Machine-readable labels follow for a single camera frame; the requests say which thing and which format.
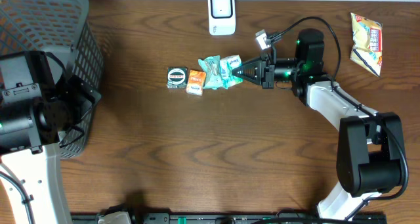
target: white device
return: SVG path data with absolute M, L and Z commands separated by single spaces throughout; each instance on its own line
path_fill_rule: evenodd
M 209 32 L 230 35 L 236 29 L 235 0 L 208 0 Z

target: brown table top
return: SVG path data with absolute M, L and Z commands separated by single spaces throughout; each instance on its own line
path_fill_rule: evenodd
M 126 200 L 173 212 L 276 212 L 309 209 L 337 182 L 337 130 L 291 92 L 244 82 L 202 97 L 167 89 L 167 68 L 200 70 L 207 56 L 259 55 L 255 33 L 283 30 L 321 16 L 342 48 L 337 81 L 360 102 L 395 112 L 404 126 L 409 187 L 403 197 L 374 202 L 389 223 L 417 223 L 420 214 L 420 4 L 319 1 L 236 1 L 232 36 L 208 32 L 207 1 L 90 0 L 90 23 L 106 50 L 106 69 L 84 153 L 62 161 L 71 212 L 99 212 Z M 350 12 L 384 24 L 377 78 L 350 61 Z M 325 34 L 325 70 L 337 60 L 333 38 L 308 21 L 278 44 L 293 56 L 299 30 Z M 12 223 L 0 189 L 0 223 Z

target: wooden surface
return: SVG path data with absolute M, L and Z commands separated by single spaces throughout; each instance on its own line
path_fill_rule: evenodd
M 350 12 L 384 24 L 380 78 L 349 60 Z M 319 113 L 291 92 L 247 82 L 196 97 L 167 89 L 166 81 L 168 67 L 199 70 L 199 58 L 257 56 L 255 32 L 316 15 L 338 35 L 342 88 L 403 122 L 409 187 L 403 197 L 367 210 L 384 211 L 389 223 L 418 223 L 420 4 L 237 1 L 236 13 L 236 33 L 213 37 L 206 1 L 91 0 L 89 20 L 106 69 L 88 146 L 62 161 L 71 212 L 95 213 L 126 200 L 173 212 L 313 208 L 337 182 L 338 132 Z M 332 73 L 336 48 L 316 21 L 288 33 L 278 56 L 293 56 L 298 31 L 309 27 L 325 33 L 325 69 Z M 0 190 L 0 223 L 12 223 Z

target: gray basket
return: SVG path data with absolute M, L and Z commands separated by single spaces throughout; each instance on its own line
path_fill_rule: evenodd
M 0 55 L 19 51 L 50 51 L 73 73 L 98 89 L 104 61 L 86 21 L 88 0 L 0 0 Z M 49 60 L 54 80 L 61 68 Z M 78 125 L 85 136 L 61 149 L 62 158 L 81 154 L 87 142 L 92 113 Z M 79 132 L 71 131 L 64 144 Z

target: teal packet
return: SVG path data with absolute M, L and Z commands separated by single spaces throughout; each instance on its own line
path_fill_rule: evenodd
M 222 60 L 220 56 L 209 56 L 204 60 L 199 59 L 198 64 L 207 73 L 204 89 L 228 89 L 243 81 L 232 75 L 232 70 L 242 65 L 239 55 L 228 56 Z
M 218 89 L 223 87 L 220 71 L 221 56 L 209 56 L 206 59 L 198 59 L 198 64 L 207 74 L 205 77 L 204 89 Z

